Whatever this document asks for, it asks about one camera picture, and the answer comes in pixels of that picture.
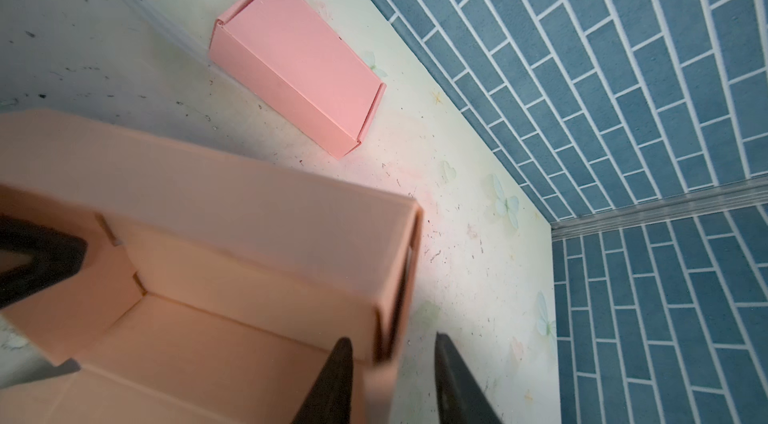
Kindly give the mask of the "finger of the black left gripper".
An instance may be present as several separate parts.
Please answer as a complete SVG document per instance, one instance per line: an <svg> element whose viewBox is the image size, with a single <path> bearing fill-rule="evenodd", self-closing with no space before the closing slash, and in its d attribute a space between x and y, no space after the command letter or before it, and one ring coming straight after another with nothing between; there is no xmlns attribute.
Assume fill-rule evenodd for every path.
<svg viewBox="0 0 768 424"><path fill-rule="evenodd" d="M27 221L1 216L1 308L75 276L88 243Z"/></svg>

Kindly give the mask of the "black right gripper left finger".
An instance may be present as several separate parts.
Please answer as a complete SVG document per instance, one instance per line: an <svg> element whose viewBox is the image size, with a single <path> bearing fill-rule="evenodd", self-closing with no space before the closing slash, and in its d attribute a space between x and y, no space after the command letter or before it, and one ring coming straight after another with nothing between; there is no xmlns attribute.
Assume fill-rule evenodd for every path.
<svg viewBox="0 0 768 424"><path fill-rule="evenodd" d="M349 424L353 383L353 345L350 338L342 337L333 347L292 423Z"/></svg>

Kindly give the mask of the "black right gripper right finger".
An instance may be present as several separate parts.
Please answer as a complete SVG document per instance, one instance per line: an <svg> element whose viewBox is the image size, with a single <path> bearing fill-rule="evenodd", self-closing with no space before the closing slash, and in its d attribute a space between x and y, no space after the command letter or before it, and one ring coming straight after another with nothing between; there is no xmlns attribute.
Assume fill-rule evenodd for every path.
<svg viewBox="0 0 768 424"><path fill-rule="evenodd" d="M435 337L434 375L440 423L502 423L445 333Z"/></svg>

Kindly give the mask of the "tan cardboard box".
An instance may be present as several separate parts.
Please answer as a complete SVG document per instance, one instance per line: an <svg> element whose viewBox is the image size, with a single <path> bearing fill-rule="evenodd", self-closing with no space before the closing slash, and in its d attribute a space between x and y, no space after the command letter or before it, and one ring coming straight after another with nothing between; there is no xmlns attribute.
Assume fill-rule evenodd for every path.
<svg viewBox="0 0 768 424"><path fill-rule="evenodd" d="M411 198L51 110L1 118L1 216L84 239L1 308L71 374L5 423L290 423L336 342L351 423L388 421L423 211Z"/></svg>

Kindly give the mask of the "pink cardboard box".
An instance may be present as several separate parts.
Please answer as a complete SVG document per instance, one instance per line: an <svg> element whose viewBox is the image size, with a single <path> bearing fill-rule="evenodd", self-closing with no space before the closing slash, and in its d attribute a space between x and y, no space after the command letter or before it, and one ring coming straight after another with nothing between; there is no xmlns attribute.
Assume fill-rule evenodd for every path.
<svg viewBox="0 0 768 424"><path fill-rule="evenodd" d="M209 57L336 159L362 144L386 90L305 0L238 0Z"/></svg>

